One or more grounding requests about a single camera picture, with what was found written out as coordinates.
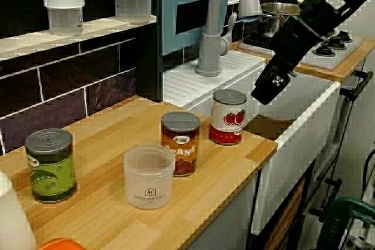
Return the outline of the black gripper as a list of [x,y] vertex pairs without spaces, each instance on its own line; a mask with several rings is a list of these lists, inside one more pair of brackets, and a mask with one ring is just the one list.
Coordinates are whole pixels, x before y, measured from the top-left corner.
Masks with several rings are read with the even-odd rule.
[[275,54],[257,78],[251,96],[269,104],[291,81],[291,72],[307,52],[324,38],[298,16],[287,17],[268,42]]

